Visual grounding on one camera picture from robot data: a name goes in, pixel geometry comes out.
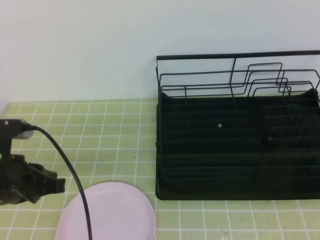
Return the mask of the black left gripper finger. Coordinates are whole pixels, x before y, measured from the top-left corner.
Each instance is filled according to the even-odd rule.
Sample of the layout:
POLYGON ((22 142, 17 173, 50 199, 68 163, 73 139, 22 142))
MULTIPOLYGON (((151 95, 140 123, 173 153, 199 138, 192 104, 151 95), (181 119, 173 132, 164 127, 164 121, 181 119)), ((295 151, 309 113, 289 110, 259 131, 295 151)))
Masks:
POLYGON ((64 193, 65 192, 65 178, 53 178, 51 180, 51 193, 64 193))

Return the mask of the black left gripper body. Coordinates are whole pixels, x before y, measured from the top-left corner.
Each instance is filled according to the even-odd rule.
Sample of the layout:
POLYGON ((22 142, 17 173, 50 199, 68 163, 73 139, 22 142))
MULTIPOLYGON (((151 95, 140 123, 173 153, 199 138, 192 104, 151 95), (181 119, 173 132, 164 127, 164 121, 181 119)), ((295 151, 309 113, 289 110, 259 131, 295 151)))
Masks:
POLYGON ((35 204, 57 193, 57 173, 38 163, 25 161, 20 154, 0 155, 0 204, 35 204))

